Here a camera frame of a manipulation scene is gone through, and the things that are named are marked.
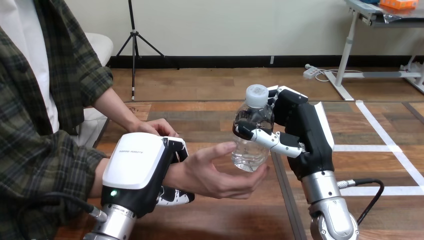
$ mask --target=white wall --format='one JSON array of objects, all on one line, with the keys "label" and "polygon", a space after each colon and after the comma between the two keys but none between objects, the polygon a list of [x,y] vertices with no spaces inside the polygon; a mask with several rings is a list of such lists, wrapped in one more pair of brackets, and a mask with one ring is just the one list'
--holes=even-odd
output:
[{"label": "white wall", "polygon": [[[128,1],[66,3],[84,31],[112,39],[116,55],[131,31]],[[343,0],[132,0],[132,5],[135,28],[168,56],[341,55],[352,21]],[[352,54],[410,55],[423,33],[358,22]],[[139,46],[141,55],[156,54]],[[122,55],[131,54],[129,44]]]}]

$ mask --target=person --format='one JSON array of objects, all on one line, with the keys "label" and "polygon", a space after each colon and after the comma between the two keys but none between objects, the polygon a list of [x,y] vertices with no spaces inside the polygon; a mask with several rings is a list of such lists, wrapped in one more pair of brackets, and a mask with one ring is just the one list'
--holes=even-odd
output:
[{"label": "person", "polygon": [[[164,119],[143,122],[111,88],[64,0],[0,1],[0,239],[21,239],[21,204],[48,192],[98,198],[109,161],[92,148],[110,119],[128,132],[178,137]],[[247,199],[267,175],[218,172],[212,160],[235,149],[220,143],[172,164],[165,186],[212,197]],[[53,238],[79,209],[61,200],[28,210],[23,222],[33,239]]]}]

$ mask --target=black cable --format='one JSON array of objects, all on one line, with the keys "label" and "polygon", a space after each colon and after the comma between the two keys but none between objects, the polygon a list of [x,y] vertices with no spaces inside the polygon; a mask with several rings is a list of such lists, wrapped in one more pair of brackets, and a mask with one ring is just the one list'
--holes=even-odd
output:
[{"label": "black cable", "polygon": [[27,230],[25,225],[22,223],[22,217],[24,215],[24,212],[31,206],[33,206],[34,204],[39,204],[40,201],[47,199],[47,198],[62,198],[65,200],[70,201],[71,203],[77,205],[78,207],[80,207],[82,210],[84,210],[87,213],[91,213],[94,210],[94,206],[69,194],[63,193],[63,192],[48,192],[45,193],[43,195],[34,197],[30,200],[28,200],[23,206],[21,206],[21,208],[19,209],[17,216],[16,216],[16,221],[17,221],[17,225],[20,231],[20,234],[23,236],[23,238],[25,240],[31,240],[30,236],[28,236]]},{"label": "black cable", "polygon": [[377,200],[380,198],[384,191],[384,183],[375,178],[361,178],[361,179],[353,179],[355,181],[355,186],[358,185],[364,185],[364,184],[372,184],[376,183],[380,185],[380,188],[378,189],[377,194],[374,196],[374,198],[371,200],[371,202],[368,204],[368,206],[363,210],[362,214],[357,219],[358,225],[361,224],[362,220],[364,220],[365,216],[368,214],[368,212],[371,210],[371,208],[374,206],[374,204],[377,202]]}]

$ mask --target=green plaid shirt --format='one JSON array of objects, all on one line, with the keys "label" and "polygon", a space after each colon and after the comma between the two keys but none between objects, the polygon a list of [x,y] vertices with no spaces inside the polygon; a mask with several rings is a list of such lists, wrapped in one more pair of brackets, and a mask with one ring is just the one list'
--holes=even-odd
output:
[{"label": "green plaid shirt", "polygon": [[[0,28],[0,239],[21,239],[16,216],[20,204],[47,192],[86,200],[104,154],[80,147],[70,135],[90,106],[112,85],[64,0],[34,0],[44,36],[50,92],[60,130],[53,134],[31,67]],[[32,239],[52,239],[57,226],[79,209],[58,201],[24,217]]]}]

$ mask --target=white tape line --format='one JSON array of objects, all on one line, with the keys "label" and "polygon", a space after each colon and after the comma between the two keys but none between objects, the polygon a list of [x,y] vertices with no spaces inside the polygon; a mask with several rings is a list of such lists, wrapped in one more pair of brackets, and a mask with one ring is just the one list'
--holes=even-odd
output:
[{"label": "white tape line", "polygon": [[[395,142],[389,136],[389,134],[384,130],[376,118],[371,114],[368,108],[364,105],[364,102],[361,100],[356,101],[356,106],[368,120],[369,124],[375,129],[380,138],[387,144],[391,149],[396,146]],[[421,173],[415,168],[415,166],[410,162],[407,156],[403,152],[394,151],[393,154],[399,160],[400,164],[406,169],[406,171],[411,175],[415,182],[421,187],[424,191],[424,177]]]},{"label": "white tape line", "polygon": [[392,140],[392,138],[387,134],[384,128],[380,125],[377,119],[373,116],[373,114],[368,110],[368,108],[364,105],[364,102],[361,100],[356,101],[356,106],[368,120],[369,124],[374,128],[380,138],[387,146],[396,146],[396,143]]},{"label": "white tape line", "polygon": [[[353,186],[341,189],[343,196],[375,196],[378,186]],[[419,186],[385,186],[382,196],[424,196],[424,190]]]},{"label": "white tape line", "polygon": [[402,152],[398,146],[387,145],[335,145],[334,152]]}]

